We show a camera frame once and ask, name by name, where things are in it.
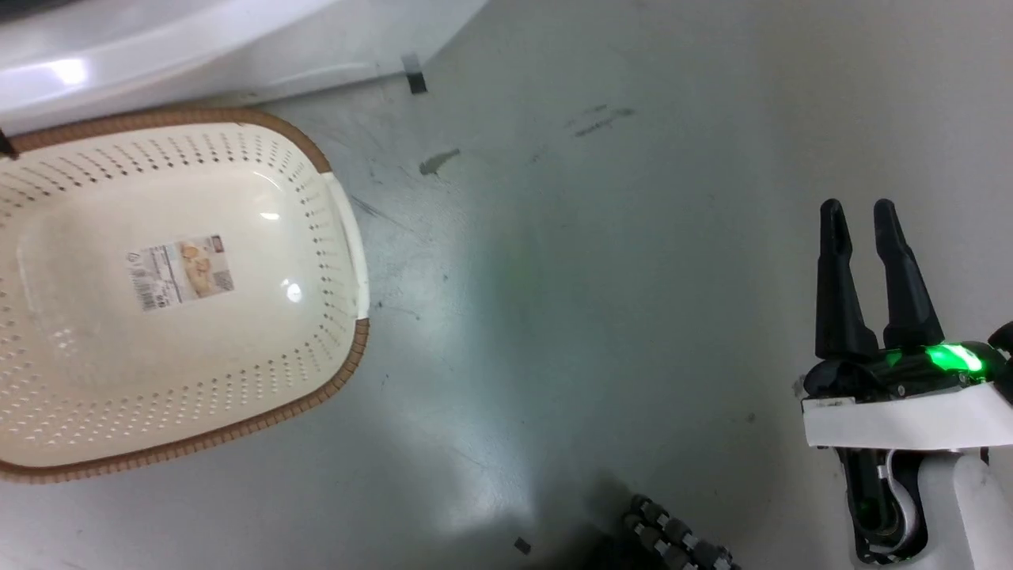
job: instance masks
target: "white perforated basket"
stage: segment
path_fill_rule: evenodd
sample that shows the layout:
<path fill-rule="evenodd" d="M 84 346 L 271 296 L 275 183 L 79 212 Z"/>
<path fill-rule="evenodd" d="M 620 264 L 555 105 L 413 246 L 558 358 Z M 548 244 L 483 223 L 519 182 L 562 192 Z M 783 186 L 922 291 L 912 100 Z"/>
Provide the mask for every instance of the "white perforated basket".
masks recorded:
<path fill-rule="evenodd" d="M 365 349 L 352 208 L 301 132 L 247 109 L 15 137 L 0 160 L 0 474 L 170 459 L 333 395 Z"/>

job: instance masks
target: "gray floor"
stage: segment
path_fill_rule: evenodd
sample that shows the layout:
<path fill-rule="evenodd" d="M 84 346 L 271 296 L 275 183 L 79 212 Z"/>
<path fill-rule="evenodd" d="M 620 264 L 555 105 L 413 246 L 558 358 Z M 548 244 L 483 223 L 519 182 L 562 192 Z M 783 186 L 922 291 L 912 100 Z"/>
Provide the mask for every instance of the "gray floor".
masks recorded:
<path fill-rule="evenodd" d="M 493 1 L 427 94 L 267 105 L 358 205 L 363 367 L 210 452 L 0 486 L 0 568 L 566 567 L 626 489 L 747 568 L 848 567 L 792 394 L 819 203 L 846 201 L 874 328 L 879 195 L 951 337 L 1013 317 L 1010 7 L 907 6 Z"/>

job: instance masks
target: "green light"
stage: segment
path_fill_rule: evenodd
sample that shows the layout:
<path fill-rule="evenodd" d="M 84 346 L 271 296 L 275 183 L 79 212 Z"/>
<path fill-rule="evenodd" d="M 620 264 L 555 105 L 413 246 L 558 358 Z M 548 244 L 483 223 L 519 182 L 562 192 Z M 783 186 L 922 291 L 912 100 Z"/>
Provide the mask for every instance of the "green light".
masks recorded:
<path fill-rule="evenodd" d="M 966 371 L 968 373 L 981 373 L 985 368 L 975 353 L 960 345 L 936 345 L 926 347 L 925 354 L 929 355 L 932 363 L 941 371 Z"/>
<path fill-rule="evenodd" d="M 899 360 L 901 360 L 902 356 L 904 356 L 904 355 L 901 354 L 901 351 L 899 351 L 899 350 L 893 350 L 893 351 L 887 352 L 886 353 L 886 365 L 889 367 L 890 369 L 892 369 L 893 365 L 897 364 Z"/>

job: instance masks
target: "white appliance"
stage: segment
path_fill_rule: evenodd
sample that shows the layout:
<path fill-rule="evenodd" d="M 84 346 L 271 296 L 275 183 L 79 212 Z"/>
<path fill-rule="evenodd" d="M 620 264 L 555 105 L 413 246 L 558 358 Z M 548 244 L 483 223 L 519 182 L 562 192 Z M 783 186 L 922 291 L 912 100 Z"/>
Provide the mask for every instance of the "white appliance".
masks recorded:
<path fill-rule="evenodd" d="M 206 97 L 248 104 L 424 64 L 486 0 L 75 0 L 0 22 L 8 135 Z"/>

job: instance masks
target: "black tape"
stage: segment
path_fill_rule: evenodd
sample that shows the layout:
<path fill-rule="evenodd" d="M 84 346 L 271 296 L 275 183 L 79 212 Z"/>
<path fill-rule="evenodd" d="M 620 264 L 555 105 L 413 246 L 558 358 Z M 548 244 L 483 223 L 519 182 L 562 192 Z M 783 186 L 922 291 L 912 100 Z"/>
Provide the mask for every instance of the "black tape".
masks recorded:
<path fill-rule="evenodd" d="M 517 540 L 514 541 L 514 548 L 521 551 L 521 554 L 524 556 L 531 554 L 531 545 L 529 545 L 528 541 L 525 541 L 521 537 L 518 537 Z"/>
<path fill-rule="evenodd" d="M 411 94 L 428 92 L 430 89 L 425 86 L 425 76 L 422 75 L 422 66 L 418 63 L 418 56 L 415 54 L 402 56 L 401 63 L 404 64 L 404 76 L 408 78 L 408 89 L 411 90 Z"/>
<path fill-rule="evenodd" d="M 11 158 L 17 158 L 17 149 L 10 142 L 10 139 L 3 134 L 0 130 L 0 156 L 10 156 Z"/>

